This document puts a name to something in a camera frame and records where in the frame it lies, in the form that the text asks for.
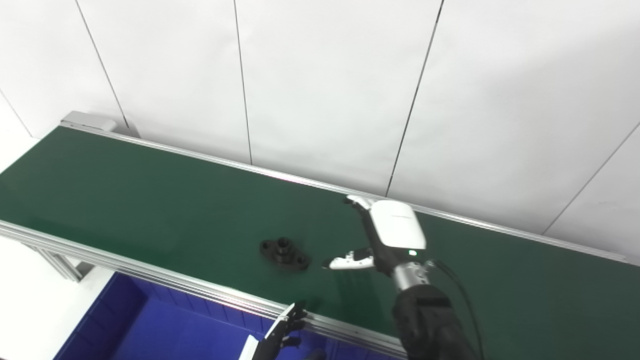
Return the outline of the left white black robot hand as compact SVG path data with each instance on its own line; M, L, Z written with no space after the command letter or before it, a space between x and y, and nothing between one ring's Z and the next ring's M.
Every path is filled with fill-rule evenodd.
M277 316L261 340L249 335L238 358L240 360L276 360L282 349L299 347L303 342L302 338L292 336L291 333L306 328L308 315L306 305L306 300L291 303Z

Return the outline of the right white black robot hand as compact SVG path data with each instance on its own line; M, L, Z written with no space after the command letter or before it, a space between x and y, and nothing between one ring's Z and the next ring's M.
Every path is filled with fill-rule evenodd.
M374 268L387 277L404 264L417 264L426 251L426 236L413 208L395 200L350 194L343 201L357 210L368 244L325 259L322 268L355 271Z

